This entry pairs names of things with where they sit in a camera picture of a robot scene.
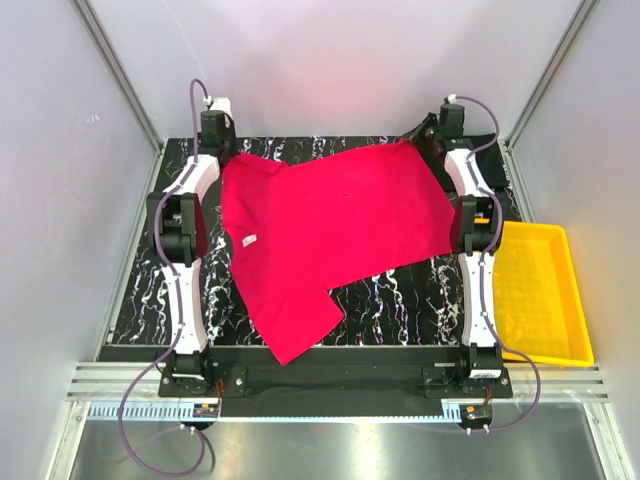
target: black metal frame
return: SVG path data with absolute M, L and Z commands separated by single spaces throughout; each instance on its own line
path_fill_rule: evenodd
M 152 362 L 166 348 L 105 346 L 98 361 Z M 284 367 L 267 347 L 212 347 L 210 355 L 225 385 L 222 417 L 441 415 L 442 398 L 482 400 L 489 385 L 493 398 L 511 398 L 507 369 L 489 383 L 447 382 L 463 348 L 314 347 Z

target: red t-shirt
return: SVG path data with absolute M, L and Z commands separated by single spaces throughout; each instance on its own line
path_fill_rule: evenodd
M 233 278 L 283 365 L 344 317 L 327 290 L 451 252 L 453 209 L 408 142 L 294 167 L 243 153 L 221 204 Z

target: metal track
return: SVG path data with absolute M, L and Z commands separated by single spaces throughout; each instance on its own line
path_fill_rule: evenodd
M 513 195 L 516 198 L 516 205 L 518 206 L 518 210 L 520 210 L 522 221 L 535 223 L 536 214 L 533 210 L 524 179 L 522 178 L 520 167 L 518 167 L 516 162 L 513 149 L 507 147 L 504 141 L 500 141 L 499 145 L 504 161 L 505 173 L 507 174 L 507 178 L 511 184 Z
M 624 448 L 610 403 L 584 405 L 589 429 L 607 480 L 634 480 L 631 461 Z
M 513 398 L 494 399 L 496 403 L 530 401 L 535 394 L 535 377 L 528 365 L 507 363 L 513 387 Z M 80 363 L 69 388 L 68 400 L 116 401 L 131 381 L 145 368 L 141 363 Z M 597 367 L 578 369 L 540 366 L 542 377 L 541 402 L 607 402 L 607 393 Z M 150 371 L 133 391 L 131 401 L 165 402 L 176 399 L 157 395 L 160 372 Z M 202 399 L 215 403 L 215 397 Z M 445 403 L 457 404 L 460 399 Z
M 51 462 L 44 478 L 47 480 L 68 479 L 71 477 L 82 432 L 87 423 L 89 404 L 87 402 L 69 402 L 66 404 L 66 421 L 60 432 Z
M 379 416 L 379 417 L 222 417 L 220 422 L 230 423 L 348 423 L 348 424 L 389 424 L 389 423 L 460 423 L 460 405 L 443 404 L 443 415 L 425 416 Z
M 544 94 L 547 92 L 549 85 L 551 85 L 551 82 L 553 81 L 556 74 L 560 70 L 560 67 L 567 58 L 567 55 L 569 54 L 571 47 L 575 43 L 576 38 L 578 38 L 578 35 L 586 25 L 587 21 L 591 17 L 591 14 L 595 10 L 595 7 L 599 2 L 600 0 L 582 0 L 582 2 L 580 2 L 580 5 L 578 5 L 578 8 L 573 14 L 571 22 L 569 22 L 567 29 L 565 30 L 562 38 L 560 39 L 560 42 L 558 43 L 558 46 L 553 52 L 553 55 L 551 55 L 551 59 L 549 59 L 549 63 L 547 63 L 542 76 L 533 89 L 533 92 L 531 93 L 529 100 L 527 100 L 527 103 L 522 110 L 522 113 L 518 117 L 518 120 L 516 120 L 513 130 L 511 130 L 511 133 L 509 133 L 509 135 L 507 136 L 506 141 L 510 147 L 513 148 L 518 142 L 518 139 L 529 123 L 529 120 L 533 116 L 533 113 L 538 107 L 538 104 L 544 97 Z
M 195 415 L 196 405 L 214 405 L 216 417 L 199 417 Z M 125 421 L 143 422 L 212 422 L 217 421 L 217 399 L 207 402 L 127 402 L 122 413 Z M 120 402 L 91 402 L 89 420 L 117 420 Z
M 162 139 L 158 135 L 158 132 L 156 132 L 151 119 L 142 106 L 142 102 L 134 90 L 129 77 L 125 73 L 122 63 L 118 59 L 115 49 L 111 45 L 111 41 L 109 40 L 104 27 L 100 23 L 96 12 L 91 6 L 91 2 L 89 0 L 71 0 L 71 3 L 76 8 L 78 16 L 93 39 L 100 56 L 109 69 L 116 85 L 122 92 L 122 95 L 129 105 L 133 116 L 140 125 L 140 128 L 144 132 L 147 140 L 156 152 L 159 151 L 162 147 Z
M 118 276 L 116 278 L 116 284 L 111 292 L 111 298 L 109 299 L 109 307 L 104 320 L 104 326 L 102 334 L 100 335 L 100 341 L 96 346 L 93 359 L 97 360 L 100 355 L 100 351 L 105 344 L 111 343 L 113 339 L 113 332 L 115 331 L 116 324 L 118 322 L 118 315 L 120 314 L 120 307 L 122 305 L 122 299 L 124 298 L 125 291 L 127 289 L 127 282 L 129 281 L 129 274 L 133 266 L 133 261 L 138 251 L 138 242 L 142 235 L 144 228 L 144 218 L 146 212 L 146 199 L 147 193 L 153 189 L 160 172 L 160 166 L 162 165 L 162 159 L 164 157 L 165 147 L 163 147 L 154 157 L 151 168 L 142 187 L 142 195 L 138 201 L 136 208 L 136 215 L 134 217 L 131 233 L 127 240 L 126 254 L 122 257 L 120 269 L 118 270 Z

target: black marble table surface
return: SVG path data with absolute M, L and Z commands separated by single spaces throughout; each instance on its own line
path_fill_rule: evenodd
M 385 142 L 399 137 L 275 137 L 239 139 L 242 151 L 290 164 Z M 191 154 L 190 139 L 168 141 L 155 190 L 162 190 L 182 171 Z M 500 165 L 499 149 L 485 154 L 479 164 L 495 187 L 505 219 L 519 220 L 514 196 Z M 498 177 L 495 183 L 489 177 Z M 455 192 L 447 192 L 452 202 Z M 247 314 L 229 265 L 232 251 L 220 221 L 220 182 L 203 201 L 209 230 L 209 252 L 202 262 L 200 286 L 202 317 L 213 345 L 264 345 Z M 112 345 L 168 345 L 171 319 L 167 289 L 159 259 L 146 242 L 146 227 L 129 274 Z M 330 292 L 345 311 L 344 320 L 322 345 L 455 345 L 462 333 L 461 272 L 454 255 L 401 266 Z

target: gray wall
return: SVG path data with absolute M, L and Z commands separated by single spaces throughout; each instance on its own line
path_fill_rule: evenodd
M 153 152 L 66 0 L 0 3 L 0 477 L 38 478 Z
M 569 233 L 596 360 L 640 471 L 640 3 L 600 2 L 516 145 L 538 221 Z
M 164 137 L 190 135 L 194 76 L 241 135 L 400 134 L 452 92 L 508 132 L 578 3 L 92 0 Z M 470 131 L 492 128 L 469 110 Z

